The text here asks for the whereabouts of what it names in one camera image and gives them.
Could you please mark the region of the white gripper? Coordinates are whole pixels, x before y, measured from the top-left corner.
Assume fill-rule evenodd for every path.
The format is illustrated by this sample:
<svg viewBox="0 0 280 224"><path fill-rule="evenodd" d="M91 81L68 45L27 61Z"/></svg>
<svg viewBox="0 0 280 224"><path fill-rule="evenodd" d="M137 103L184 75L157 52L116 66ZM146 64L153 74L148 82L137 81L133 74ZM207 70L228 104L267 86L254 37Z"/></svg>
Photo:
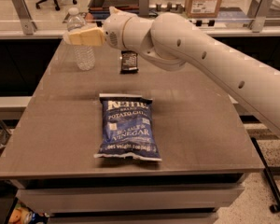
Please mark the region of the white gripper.
<svg viewBox="0 0 280 224"><path fill-rule="evenodd" d="M103 23L103 30L99 27L89 29L75 29L68 33L72 45L102 46L107 44L119 50L134 50L133 47L133 22L135 14L109 8L110 15Z"/></svg>

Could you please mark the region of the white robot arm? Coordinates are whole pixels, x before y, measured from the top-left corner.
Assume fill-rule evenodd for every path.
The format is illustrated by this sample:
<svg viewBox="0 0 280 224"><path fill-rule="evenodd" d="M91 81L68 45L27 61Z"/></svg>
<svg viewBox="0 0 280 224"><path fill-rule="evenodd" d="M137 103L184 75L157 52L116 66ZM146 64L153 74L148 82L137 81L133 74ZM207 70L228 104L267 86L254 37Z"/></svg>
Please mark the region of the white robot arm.
<svg viewBox="0 0 280 224"><path fill-rule="evenodd" d="M280 71L202 32L174 13L154 20L110 8L102 27L85 25L66 32L71 45L136 52L161 69L197 67L280 138Z"/></svg>

